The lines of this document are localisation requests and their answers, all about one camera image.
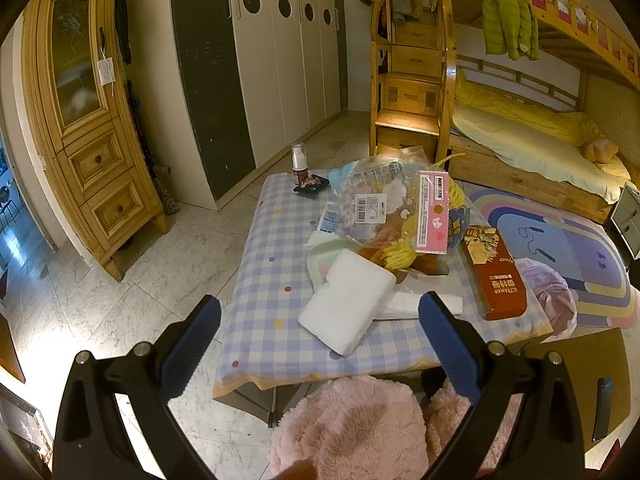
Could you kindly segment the plush toy on bed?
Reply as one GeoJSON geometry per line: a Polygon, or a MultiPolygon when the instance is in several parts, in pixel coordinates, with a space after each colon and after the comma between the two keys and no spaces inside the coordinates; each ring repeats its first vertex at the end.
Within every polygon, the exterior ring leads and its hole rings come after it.
{"type": "Polygon", "coordinates": [[[598,164],[607,164],[617,155],[619,150],[620,148],[616,142],[603,136],[592,139],[580,147],[580,152],[584,159],[598,164]]]}

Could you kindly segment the pink product card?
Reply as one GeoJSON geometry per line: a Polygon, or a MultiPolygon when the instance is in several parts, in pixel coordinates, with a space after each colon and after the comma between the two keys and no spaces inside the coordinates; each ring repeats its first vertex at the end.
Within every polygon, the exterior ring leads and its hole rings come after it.
{"type": "Polygon", "coordinates": [[[449,174],[446,171],[420,170],[418,191],[416,252],[445,255],[448,248],[449,174]]]}

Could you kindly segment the dark green small tray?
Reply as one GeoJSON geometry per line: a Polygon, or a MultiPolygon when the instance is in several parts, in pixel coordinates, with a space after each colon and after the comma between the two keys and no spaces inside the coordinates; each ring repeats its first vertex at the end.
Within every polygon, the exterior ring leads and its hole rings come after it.
{"type": "Polygon", "coordinates": [[[330,181],[318,174],[311,174],[300,185],[293,188],[293,192],[304,197],[315,198],[330,185],[330,181]]]}

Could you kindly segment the pink fluffy cushion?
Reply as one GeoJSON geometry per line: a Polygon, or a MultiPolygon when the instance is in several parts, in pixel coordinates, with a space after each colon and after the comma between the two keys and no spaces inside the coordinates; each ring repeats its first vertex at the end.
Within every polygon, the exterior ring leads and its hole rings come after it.
{"type": "Polygon", "coordinates": [[[401,382],[372,376],[327,382],[273,430],[270,472],[277,477],[306,465],[318,479],[420,479],[470,407],[449,380],[425,408],[401,382]]]}

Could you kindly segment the rainbow floor rug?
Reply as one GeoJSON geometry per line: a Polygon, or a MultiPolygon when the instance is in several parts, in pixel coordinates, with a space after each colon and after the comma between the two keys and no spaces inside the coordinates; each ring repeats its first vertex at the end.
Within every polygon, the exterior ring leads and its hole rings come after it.
{"type": "Polygon", "coordinates": [[[544,263],[564,278],[580,326],[628,328],[639,321],[639,291],[602,226],[495,188],[461,186],[513,257],[544,263]]]}

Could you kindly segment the blue white carton box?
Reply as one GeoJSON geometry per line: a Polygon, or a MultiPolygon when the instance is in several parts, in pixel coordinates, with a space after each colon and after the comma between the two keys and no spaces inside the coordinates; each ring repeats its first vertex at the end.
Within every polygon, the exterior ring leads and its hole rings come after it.
{"type": "Polygon", "coordinates": [[[336,203],[327,202],[320,214],[317,231],[326,234],[337,234],[340,230],[340,224],[340,207],[336,203]]]}

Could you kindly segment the wooden bunk stair drawers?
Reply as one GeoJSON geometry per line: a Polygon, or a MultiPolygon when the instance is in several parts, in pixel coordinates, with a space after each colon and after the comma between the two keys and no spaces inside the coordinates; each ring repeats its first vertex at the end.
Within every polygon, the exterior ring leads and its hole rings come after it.
{"type": "Polygon", "coordinates": [[[438,0],[422,0],[417,21],[397,25],[390,0],[371,13],[369,152],[420,146],[434,162],[442,136],[446,44],[438,0]]]}

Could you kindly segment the yellow bed quilt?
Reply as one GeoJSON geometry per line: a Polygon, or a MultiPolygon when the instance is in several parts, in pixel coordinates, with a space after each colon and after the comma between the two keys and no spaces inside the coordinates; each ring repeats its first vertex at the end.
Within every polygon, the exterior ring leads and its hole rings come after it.
{"type": "Polygon", "coordinates": [[[631,181],[617,155],[607,164],[582,157],[582,144],[606,138],[587,114],[554,112],[518,102],[466,79],[463,72],[457,76],[452,122],[464,136],[491,150],[505,164],[574,185],[609,205],[620,199],[623,187],[631,181]]]}

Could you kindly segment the white paper tag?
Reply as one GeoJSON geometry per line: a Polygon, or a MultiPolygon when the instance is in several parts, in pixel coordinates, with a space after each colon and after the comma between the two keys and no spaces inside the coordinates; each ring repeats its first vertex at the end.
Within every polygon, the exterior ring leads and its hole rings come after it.
{"type": "Polygon", "coordinates": [[[114,84],[116,77],[112,58],[100,58],[99,61],[96,62],[96,69],[98,70],[100,85],[102,87],[107,84],[114,84]]]}

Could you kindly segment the light green pad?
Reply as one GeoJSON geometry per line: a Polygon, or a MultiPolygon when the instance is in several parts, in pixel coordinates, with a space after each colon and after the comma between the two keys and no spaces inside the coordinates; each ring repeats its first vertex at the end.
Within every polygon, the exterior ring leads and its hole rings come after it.
{"type": "Polygon", "coordinates": [[[361,246],[352,240],[330,240],[309,249],[307,271],[312,289],[315,292],[326,281],[326,274],[328,274],[332,264],[344,249],[358,254],[361,246]]]}

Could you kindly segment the red cardboard box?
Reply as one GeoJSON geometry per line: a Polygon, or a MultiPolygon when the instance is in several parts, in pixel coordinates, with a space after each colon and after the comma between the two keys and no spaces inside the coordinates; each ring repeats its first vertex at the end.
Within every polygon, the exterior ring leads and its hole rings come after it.
{"type": "Polygon", "coordinates": [[[499,231],[492,226],[469,226],[463,241],[485,298],[486,320],[523,315],[526,287],[499,231]]]}

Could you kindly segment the clear plastic packaging bag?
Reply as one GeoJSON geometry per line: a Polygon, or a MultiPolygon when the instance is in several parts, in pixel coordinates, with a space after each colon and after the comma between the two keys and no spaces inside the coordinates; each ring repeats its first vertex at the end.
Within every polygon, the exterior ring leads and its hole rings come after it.
{"type": "Polygon", "coordinates": [[[414,146],[330,171],[331,202],[340,207],[337,234],[365,248],[380,248],[378,230],[407,197],[413,171],[428,165],[423,148],[414,146]]]}

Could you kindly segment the pine glass-door cabinet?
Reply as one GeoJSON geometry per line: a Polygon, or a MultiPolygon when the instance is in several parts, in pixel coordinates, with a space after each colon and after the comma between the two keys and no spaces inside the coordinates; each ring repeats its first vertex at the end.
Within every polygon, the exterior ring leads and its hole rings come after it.
{"type": "Polygon", "coordinates": [[[147,223],[168,230],[127,100],[117,0],[30,0],[22,81],[43,173],[81,245],[116,281],[114,253],[147,223]],[[96,62],[112,58],[102,87],[96,62]]]}

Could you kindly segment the white foam block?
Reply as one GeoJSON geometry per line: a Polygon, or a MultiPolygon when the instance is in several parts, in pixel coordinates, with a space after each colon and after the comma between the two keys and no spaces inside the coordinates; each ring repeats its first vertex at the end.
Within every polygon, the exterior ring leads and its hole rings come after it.
{"type": "Polygon", "coordinates": [[[395,284],[392,272],[342,249],[326,281],[300,312],[298,322],[339,356],[348,356],[367,333],[395,284]]]}

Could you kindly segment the green puffer jacket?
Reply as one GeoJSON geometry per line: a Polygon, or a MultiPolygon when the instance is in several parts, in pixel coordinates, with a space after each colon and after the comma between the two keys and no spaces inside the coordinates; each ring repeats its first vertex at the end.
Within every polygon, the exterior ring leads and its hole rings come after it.
{"type": "Polygon", "coordinates": [[[539,58],[538,21],[527,0],[483,0],[483,35],[488,55],[539,58]]]}

